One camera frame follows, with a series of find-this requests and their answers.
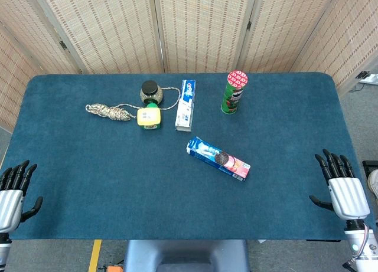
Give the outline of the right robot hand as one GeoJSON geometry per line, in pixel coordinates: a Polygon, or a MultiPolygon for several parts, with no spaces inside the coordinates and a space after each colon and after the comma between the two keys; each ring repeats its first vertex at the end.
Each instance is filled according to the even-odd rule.
{"type": "Polygon", "coordinates": [[[315,158],[327,184],[331,202],[320,201],[313,195],[309,196],[310,200],[316,206],[334,212],[341,220],[366,219],[370,208],[361,180],[355,176],[349,159],[327,149],[322,152],[322,156],[316,154],[315,158]]]}

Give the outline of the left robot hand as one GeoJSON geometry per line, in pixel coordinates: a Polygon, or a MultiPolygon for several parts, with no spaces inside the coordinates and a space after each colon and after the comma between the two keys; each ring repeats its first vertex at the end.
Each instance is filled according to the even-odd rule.
{"type": "Polygon", "coordinates": [[[35,216],[42,207],[43,197],[39,196],[34,206],[24,211],[24,199],[37,165],[23,161],[1,174],[1,238],[14,232],[21,223],[35,216]]]}

